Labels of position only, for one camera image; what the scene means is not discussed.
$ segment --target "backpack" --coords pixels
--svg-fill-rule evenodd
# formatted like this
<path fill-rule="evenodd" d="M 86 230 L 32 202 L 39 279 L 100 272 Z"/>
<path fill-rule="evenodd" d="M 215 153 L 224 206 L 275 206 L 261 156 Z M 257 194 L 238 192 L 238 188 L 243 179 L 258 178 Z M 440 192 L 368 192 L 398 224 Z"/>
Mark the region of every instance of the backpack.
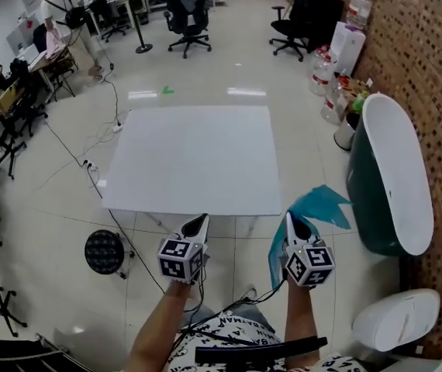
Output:
<path fill-rule="evenodd" d="M 56 9 L 66 12 L 66 16 L 64 17 L 66 22 L 56 21 L 56 23 L 59 23 L 60 25 L 65 25 L 71 30 L 81 28 L 85 24 L 85 7 L 74 7 L 73 2 L 71 0 L 68 0 L 71 4 L 71 9 L 67 10 L 57 4 L 50 2 L 49 0 L 45 1 Z"/>

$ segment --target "green marker on floor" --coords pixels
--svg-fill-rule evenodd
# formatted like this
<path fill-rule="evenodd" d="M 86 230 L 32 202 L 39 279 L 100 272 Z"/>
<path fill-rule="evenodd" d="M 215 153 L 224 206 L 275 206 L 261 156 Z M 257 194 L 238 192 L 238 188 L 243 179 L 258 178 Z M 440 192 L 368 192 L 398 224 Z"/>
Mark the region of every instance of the green marker on floor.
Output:
<path fill-rule="evenodd" d="M 166 87 L 164 87 L 164 90 L 162 90 L 162 95 L 166 95 L 166 94 L 174 94 L 174 90 L 171 90 L 169 88 L 169 85 L 166 85 Z"/>

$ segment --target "black stool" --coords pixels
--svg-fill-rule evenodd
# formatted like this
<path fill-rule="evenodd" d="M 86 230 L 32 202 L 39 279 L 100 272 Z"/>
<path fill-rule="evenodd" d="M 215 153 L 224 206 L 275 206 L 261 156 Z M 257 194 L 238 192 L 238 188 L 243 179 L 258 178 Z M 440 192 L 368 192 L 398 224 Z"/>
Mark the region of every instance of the black stool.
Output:
<path fill-rule="evenodd" d="M 103 275 L 118 274 L 123 280 L 126 274 L 121 270 L 125 260 L 125 248 L 119 234 L 108 230 L 98 230 L 88 237 L 85 244 L 85 258 L 89 267 Z"/>

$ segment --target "ceiling light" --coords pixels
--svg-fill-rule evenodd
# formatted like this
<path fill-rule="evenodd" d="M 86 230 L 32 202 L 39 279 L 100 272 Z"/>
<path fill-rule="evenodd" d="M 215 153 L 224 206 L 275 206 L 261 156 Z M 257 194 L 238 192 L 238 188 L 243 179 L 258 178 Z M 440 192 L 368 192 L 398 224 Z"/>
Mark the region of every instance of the ceiling light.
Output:
<path fill-rule="evenodd" d="M 266 96 L 266 91 L 250 90 L 246 88 L 228 88 L 226 91 L 229 95 Z"/>
<path fill-rule="evenodd" d="M 156 91 L 135 91 L 128 94 L 128 99 L 157 98 L 158 96 Z"/>

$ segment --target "tiled floor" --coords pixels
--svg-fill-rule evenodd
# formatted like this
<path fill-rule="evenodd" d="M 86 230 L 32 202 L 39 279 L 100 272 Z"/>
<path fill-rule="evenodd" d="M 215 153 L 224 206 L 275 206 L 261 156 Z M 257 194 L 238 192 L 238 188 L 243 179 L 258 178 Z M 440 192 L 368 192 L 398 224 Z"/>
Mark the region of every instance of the tiled floor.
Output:
<path fill-rule="evenodd" d="M 268 40 L 277 36 L 269 26 L 276 17 L 273 5 L 283 0 L 229 0 L 210 16 L 212 52 L 194 47 L 187 60 L 181 52 L 168 53 L 178 37 L 167 31 L 161 13 L 151 16 L 143 36 L 154 48 L 136 55 L 137 36 L 129 32 L 105 45 L 116 65 L 109 76 L 119 95 L 119 111 L 154 106 L 266 105 L 275 133 L 281 198 L 288 207 L 298 196 L 327 184 L 347 197 L 344 171 L 348 155 L 333 142 L 336 127 L 319 115 L 322 99 L 308 91 L 306 62 L 293 54 L 277 57 Z M 174 94 L 128 100 L 131 91 Z M 257 89 L 264 96 L 228 95 L 227 88 Z M 111 85 L 77 86 L 76 98 L 64 97 L 48 106 L 51 128 L 77 156 L 98 165 L 101 178 L 109 170 L 119 135 L 94 145 L 114 117 Z M 103 277 L 87 266 L 83 247 L 96 229 L 114 228 L 109 213 L 91 188 L 85 170 L 73 161 L 45 125 L 40 125 L 29 147 L 16 162 L 16 181 L 0 174 L 0 285 L 19 293 L 17 313 L 29 323 L 20 337 L 39 332 L 68 347 L 95 370 L 121 367 L 139 328 L 161 293 L 138 260 L 130 277 Z M 317 223 L 334 249 L 337 270 L 312 292 L 321 336 L 329 345 L 324 352 L 357 352 L 350 324 L 366 305 L 398 290 L 397 260 L 369 253 L 361 244 L 350 207 L 344 207 L 352 230 Z M 117 212 L 147 265 L 165 286 L 156 260 L 164 236 L 142 214 Z M 163 217 L 173 228 L 178 217 Z M 210 256 L 205 282 L 205 303 L 212 308 L 229 304 L 241 288 L 256 284 L 260 293 L 270 288 L 267 255 L 281 217 L 259 219 L 247 238 L 250 219 L 212 220 Z M 283 336 L 286 288 L 261 305 L 269 322 Z M 0 322 L 0 338 L 9 338 Z"/>

